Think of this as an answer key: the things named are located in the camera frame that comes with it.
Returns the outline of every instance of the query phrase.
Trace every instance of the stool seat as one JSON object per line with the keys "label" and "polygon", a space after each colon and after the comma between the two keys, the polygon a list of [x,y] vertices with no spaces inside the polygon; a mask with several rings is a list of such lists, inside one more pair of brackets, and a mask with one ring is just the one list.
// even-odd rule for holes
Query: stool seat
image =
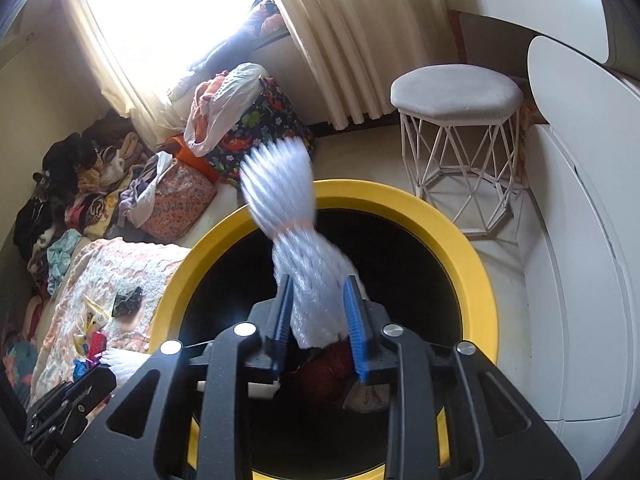
{"label": "stool seat", "polygon": [[522,99],[507,76],[465,64],[425,66],[391,85],[391,103],[401,113],[438,126],[502,124]]}

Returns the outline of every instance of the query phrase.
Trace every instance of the stool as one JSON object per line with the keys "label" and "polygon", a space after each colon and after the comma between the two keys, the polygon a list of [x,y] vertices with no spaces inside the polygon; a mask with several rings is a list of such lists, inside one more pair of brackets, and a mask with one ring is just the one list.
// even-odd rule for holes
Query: stool
{"label": "stool", "polygon": [[[522,99],[522,92],[507,76],[464,64],[418,68],[400,76],[391,85],[391,102],[400,112],[402,160],[415,195],[426,198],[436,207],[430,193],[433,184],[443,176],[461,174],[468,197],[452,221],[458,222],[470,203],[475,206],[479,224],[461,229],[468,238],[494,235],[510,210],[509,196],[515,184],[519,144],[517,111]],[[428,145],[422,132],[424,121],[439,126],[432,146]],[[462,144],[458,126],[486,127],[471,159]],[[506,162],[501,168],[496,162],[495,151],[500,140],[506,153]],[[482,149],[487,143],[486,154],[482,157]],[[413,163],[408,156],[407,144]],[[420,168],[422,146],[427,149],[429,157],[424,170]],[[444,166],[449,146],[457,164]],[[487,171],[490,160],[493,161],[493,174]],[[482,212],[478,202],[478,189],[483,180],[495,187],[497,195],[497,205],[489,215]]]}

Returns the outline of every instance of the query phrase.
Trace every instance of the white drawer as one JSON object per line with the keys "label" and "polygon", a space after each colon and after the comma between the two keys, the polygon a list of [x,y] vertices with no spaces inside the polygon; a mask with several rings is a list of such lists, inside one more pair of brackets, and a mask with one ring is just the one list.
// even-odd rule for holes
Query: white drawer
{"label": "white drawer", "polygon": [[622,288],[596,211],[550,134],[548,126],[528,131],[527,174],[553,247],[564,298],[561,418],[620,415],[629,359]]}

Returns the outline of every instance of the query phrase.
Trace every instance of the orange cloth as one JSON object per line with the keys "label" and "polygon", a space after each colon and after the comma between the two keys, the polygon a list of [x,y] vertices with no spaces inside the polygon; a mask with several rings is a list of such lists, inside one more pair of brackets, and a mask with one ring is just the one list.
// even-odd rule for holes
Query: orange cloth
{"label": "orange cloth", "polygon": [[193,104],[191,110],[193,114],[193,126],[196,134],[196,142],[204,142],[207,138],[207,128],[209,120],[207,119],[209,102],[213,95],[220,89],[222,82],[225,80],[228,72],[225,70],[220,74],[216,74],[215,78],[200,83],[196,88],[193,96]]}
{"label": "orange cloth", "polygon": [[203,156],[193,155],[193,152],[189,149],[186,142],[184,142],[184,137],[181,135],[169,137],[160,149],[171,153],[175,158],[191,166],[194,170],[198,170],[207,177],[207,180],[212,184],[215,184],[220,178],[218,172],[209,165]]}

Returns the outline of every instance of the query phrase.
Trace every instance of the teal cloth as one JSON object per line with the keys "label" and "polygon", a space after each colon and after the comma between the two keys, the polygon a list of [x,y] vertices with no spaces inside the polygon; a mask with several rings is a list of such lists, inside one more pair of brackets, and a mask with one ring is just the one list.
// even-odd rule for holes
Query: teal cloth
{"label": "teal cloth", "polygon": [[75,229],[66,231],[57,242],[53,242],[47,249],[47,261],[49,262],[49,280],[47,291],[54,295],[62,283],[66,272],[71,265],[71,255],[82,235]]}

